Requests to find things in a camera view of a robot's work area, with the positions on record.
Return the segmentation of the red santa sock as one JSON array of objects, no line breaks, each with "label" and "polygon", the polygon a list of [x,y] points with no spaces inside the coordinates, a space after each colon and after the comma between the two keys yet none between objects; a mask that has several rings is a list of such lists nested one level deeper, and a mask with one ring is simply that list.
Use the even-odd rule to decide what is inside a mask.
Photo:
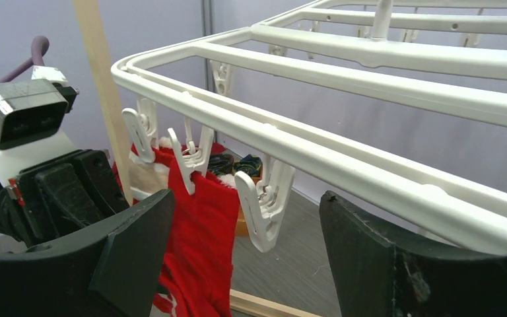
[{"label": "red santa sock", "polygon": [[192,174],[190,195],[172,149],[155,155],[170,169],[168,187],[176,204],[158,280],[164,290],[153,304],[170,316],[230,316],[238,193],[208,171]]},{"label": "red santa sock", "polygon": [[131,189],[147,195],[168,187],[170,165],[174,159],[172,143],[169,138],[161,137],[159,147],[152,148],[154,162],[145,162],[134,145],[129,152],[129,183]]}]

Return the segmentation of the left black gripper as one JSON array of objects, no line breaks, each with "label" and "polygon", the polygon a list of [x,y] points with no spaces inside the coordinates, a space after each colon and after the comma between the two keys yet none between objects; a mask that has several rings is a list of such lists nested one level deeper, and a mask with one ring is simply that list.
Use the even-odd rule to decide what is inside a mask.
[{"label": "left black gripper", "polygon": [[33,246],[120,213],[129,204],[104,151],[76,150],[9,180],[8,233]]}]

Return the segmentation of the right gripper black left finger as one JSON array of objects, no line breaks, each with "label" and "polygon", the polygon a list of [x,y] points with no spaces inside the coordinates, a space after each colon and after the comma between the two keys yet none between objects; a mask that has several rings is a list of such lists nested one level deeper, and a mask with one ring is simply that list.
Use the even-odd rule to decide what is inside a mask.
[{"label": "right gripper black left finger", "polygon": [[162,190],[103,221],[31,248],[29,316],[148,316],[175,198]]}]

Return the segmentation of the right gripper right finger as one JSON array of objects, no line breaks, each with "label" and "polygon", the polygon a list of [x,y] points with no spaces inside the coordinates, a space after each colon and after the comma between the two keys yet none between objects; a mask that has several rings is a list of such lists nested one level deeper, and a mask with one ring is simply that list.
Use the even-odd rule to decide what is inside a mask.
[{"label": "right gripper right finger", "polygon": [[444,244],[325,192],[319,207],[343,316],[480,316],[475,252]]}]

